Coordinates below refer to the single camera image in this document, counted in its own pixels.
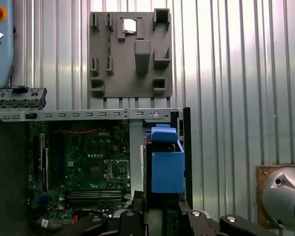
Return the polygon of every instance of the dell logo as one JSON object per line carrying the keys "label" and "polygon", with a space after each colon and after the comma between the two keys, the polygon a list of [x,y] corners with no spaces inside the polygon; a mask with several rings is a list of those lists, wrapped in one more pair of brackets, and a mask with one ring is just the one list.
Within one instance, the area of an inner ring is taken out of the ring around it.
{"label": "dell logo", "polygon": [[109,136],[108,132],[98,132],[98,136]]}

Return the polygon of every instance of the red cable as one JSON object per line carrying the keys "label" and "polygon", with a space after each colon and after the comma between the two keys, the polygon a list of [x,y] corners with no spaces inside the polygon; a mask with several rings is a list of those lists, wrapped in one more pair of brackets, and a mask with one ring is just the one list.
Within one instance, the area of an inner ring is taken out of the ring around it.
{"label": "red cable", "polygon": [[102,128],[91,129],[91,130],[87,130],[87,131],[69,131],[69,130],[64,130],[64,129],[58,129],[58,131],[65,133],[65,134],[89,134],[89,133],[94,133],[99,130],[102,130]]}

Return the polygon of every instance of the chip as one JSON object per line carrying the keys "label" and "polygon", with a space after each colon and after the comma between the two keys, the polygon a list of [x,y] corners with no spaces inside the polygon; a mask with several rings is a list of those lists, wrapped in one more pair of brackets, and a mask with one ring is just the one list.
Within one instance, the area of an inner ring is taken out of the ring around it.
{"label": "chip", "polygon": [[100,160],[89,160],[86,162],[87,175],[89,178],[103,178],[103,162]]}

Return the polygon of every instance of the ram slot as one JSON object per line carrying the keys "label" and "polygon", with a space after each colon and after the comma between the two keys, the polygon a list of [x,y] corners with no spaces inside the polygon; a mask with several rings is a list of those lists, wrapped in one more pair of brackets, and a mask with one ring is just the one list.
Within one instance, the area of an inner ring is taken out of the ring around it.
{"label": "ram slot", "polygon": [[107,191],[71,191],[66,196],[67,205],[82,206],[120,206],[122,192],[120,190]]}

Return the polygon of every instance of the white label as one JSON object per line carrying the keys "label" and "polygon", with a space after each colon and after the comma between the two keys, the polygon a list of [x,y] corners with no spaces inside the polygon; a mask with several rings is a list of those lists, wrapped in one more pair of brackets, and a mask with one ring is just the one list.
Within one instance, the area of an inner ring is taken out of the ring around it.
{"label": "white label", "polygon": [[47,226],[48,226],[48,220],[42,219],[41,227],[47,228]]}

